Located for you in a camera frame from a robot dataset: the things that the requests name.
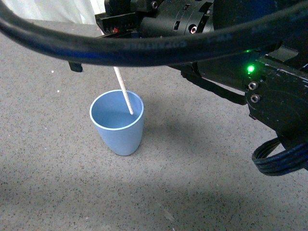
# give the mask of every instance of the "gray speckled floor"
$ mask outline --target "gray speckled floor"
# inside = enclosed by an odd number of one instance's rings
[[[119,88],[114,70],[83,66],[71,72],[0,35],[1,231],[308,230],[308,172],[258,172],[251,153],[275,133],[246,106],[165,66],[120,68],[146,118],[139,149],[120,157],[89,117],[98,95]]]

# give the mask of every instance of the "black cable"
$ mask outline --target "black cable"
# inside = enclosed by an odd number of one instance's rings
[[[218,95],[219,97],[229,100],[232,103],[236,103],[239,105],[246,105],[247,101],[245,96],[237,94],[233,91],[227,90],[211,81],[208,81],[204,78],[202,78],[201,76],[194,76],[194,75],[190,75],[188,73],[185,73],[183,71],[181,71],[181,75],[187,79],[188,81],[190,81],[191,83],[201,87],[204,90],[210,91],[216,95]]]
[[[252,160],[259,171],[268,176],[281,176],[305,168],[308,170],[308,143],[268,157],[280,144],[278,138],[268,141],[258,147]]]
[[[0,1],[0,31],[37,52],[76,62],[156,66],[222,57],[276,43],[307,29],[308,1],[213,33],[171,38],[96,39],[45,29],[21,19]]]

